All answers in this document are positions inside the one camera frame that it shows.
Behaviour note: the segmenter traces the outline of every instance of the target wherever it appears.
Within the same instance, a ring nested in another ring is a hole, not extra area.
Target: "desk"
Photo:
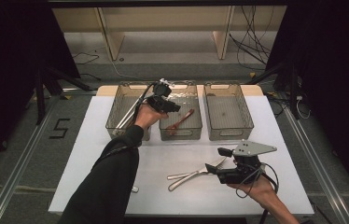
[[[51,213],[60,214],[77,186],[100,156],[110,136],[105,123],[114,101],[115,88],[101,88],[99,96],[92,97],[73,151],[63,172],[62,179],[49,207]],[[261,161],[271,165],[278,174],[279,197],[296,216],[314,213],[305,190],[288,154],[286,144],[277,126],[273,112],[259,87],[244,86],[245,100],[255,124],[249,140],[276,146],[275,152],[260,155]],[[235,148],[239,141],[208,140],[202,97],[202,135],[200,140],[162,142],[158,123],[151,127],[151,138],[140,147],[139,169],[134,185],[138,193],[132,193],[126,211],[127,216],[259,216],[262,208],[252,199],[240,199],[235,190],[221,185],[214,175],[198,176],[173,192],[168,186],[173,182],[167,175],[192,172],[205,162],[218,158],[217,148]],[[224,167],[233,167],[231,159]]]

